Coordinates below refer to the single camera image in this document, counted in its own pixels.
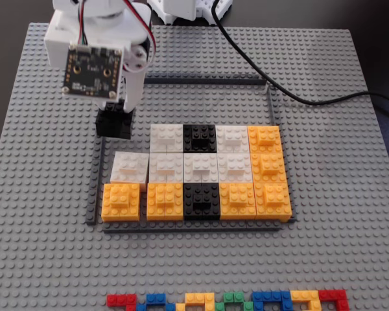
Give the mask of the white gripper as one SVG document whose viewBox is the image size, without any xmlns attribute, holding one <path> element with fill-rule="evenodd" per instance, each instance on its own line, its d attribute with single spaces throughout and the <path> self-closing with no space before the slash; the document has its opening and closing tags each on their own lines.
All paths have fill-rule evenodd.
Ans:
<svg viewBox="0 0 389 311">
<path fill-rule="evenodd" d="M 54 14 L 44 42 L 51 67 L 64 68 L 71 44 L 86 42 L 90 46 L 127 47 L 150 42 L 151 9 L 133 2 L 54 2 Z M 126 97 L 124 112 L 130 113 L 143 96 L 147 72 L 147 52 L 143 46 L 132 46 L 124 59 Z M 94 98 L 93 103 L 105 110 L 112 99 Z"/>
</svg>

